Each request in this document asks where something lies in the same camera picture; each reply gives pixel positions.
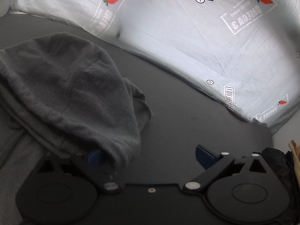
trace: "metal bolt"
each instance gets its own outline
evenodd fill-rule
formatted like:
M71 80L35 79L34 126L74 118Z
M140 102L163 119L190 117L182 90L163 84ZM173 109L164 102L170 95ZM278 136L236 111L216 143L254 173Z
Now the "metal bolt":
M155 188L149 188L149 189L148 189L148 192L149 192L149 193L155 193L155 192L156 192L156 189L155 189Z
M185 186L189 190L197 190L201 187L201 184L199 184L197 182L188 182L188 183L185 184Z
M111 183L104 184L104 188L108 191L114 191L119 188L119 185L111 182Z

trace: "white fabric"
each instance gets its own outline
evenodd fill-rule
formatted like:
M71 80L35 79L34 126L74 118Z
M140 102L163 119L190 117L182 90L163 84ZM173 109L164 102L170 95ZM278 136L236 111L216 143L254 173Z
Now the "white fabric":
M300 0L266 1L11 0L11 7L143 56L274 133L300 106Z

